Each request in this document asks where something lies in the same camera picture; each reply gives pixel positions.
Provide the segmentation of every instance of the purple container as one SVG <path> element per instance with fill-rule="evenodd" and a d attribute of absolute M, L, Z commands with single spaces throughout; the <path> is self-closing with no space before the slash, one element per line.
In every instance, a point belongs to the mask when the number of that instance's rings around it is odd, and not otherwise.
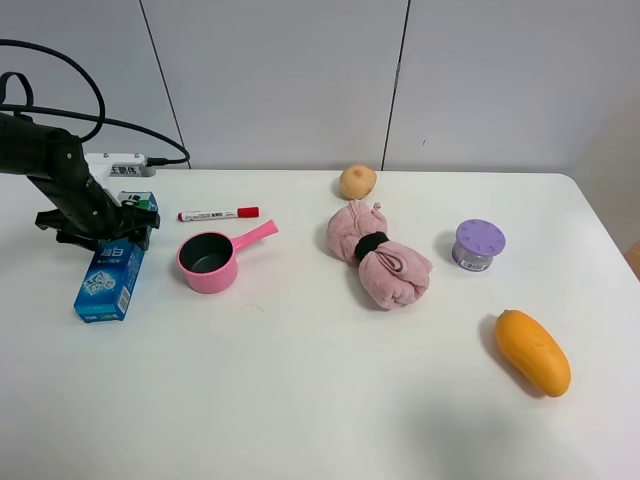
<path fill-rule="evenodd" d="M 507 243 L 502 231 L 493 223 L 474 218 L 465 220 L 456 230 L 456 243 L 451 255 L 458 265 L 472 272 L 489 268 L 493 257 Z"/>

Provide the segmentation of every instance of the black hair tie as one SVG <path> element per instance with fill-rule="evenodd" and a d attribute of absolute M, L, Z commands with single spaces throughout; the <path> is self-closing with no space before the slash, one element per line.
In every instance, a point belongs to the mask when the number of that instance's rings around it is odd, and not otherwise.
<path fill-rule="evenodd" d="M 374 232 L 365 235 L 356 245 L 355 255 L 359 262 L 367 256 L 369 252 L 373 252 L 381 243 L 388 242 L 389 237 L 384 232 Z"/>

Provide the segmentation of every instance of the pink towel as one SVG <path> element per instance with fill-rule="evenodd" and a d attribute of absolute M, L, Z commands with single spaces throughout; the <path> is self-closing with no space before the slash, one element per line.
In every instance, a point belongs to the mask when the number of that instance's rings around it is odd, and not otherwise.
<path fill-rule="evenodd" d="M 378 305 L 403 307 L 418 300 L 429 287 L 431 262 L 387 239 L 387 219 L 379 209 L 379 203 L 369 210 L 364 202 L 349 202 L 329 220 L 327 241 L 341 260 L 360 261 L 360 281 Z"/>

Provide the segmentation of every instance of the potato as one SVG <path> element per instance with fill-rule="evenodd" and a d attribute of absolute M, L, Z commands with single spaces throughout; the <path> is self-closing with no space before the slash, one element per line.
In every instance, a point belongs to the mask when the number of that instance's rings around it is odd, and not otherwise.
<path fill-rule="evenodd" d="M 518 310 L 505 310 L 496 321 L 494 334 L 507 360 L 542 392 L 559 397 L 567 391 L 569 362 L 542 325 Z"/>
<path fill-rule="evenodd" d="M 376 185 L 376 172 L 365 165 L 354 165 L 340 175 L 340 193 L 351 200 L 362 200 Z"/>

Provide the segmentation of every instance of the pink saucepan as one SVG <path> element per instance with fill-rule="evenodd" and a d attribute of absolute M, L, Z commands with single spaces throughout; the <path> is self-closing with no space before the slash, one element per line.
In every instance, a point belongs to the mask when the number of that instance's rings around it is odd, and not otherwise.
<path fill-rule="evenodd" d="M 180 246 L 178 265 L 196 292 L 218 293 L 238 276 L 236 252 L 274 233 L 278 227 L 273 220 L 236 238 L 219 232 L 198 233 Z"/>

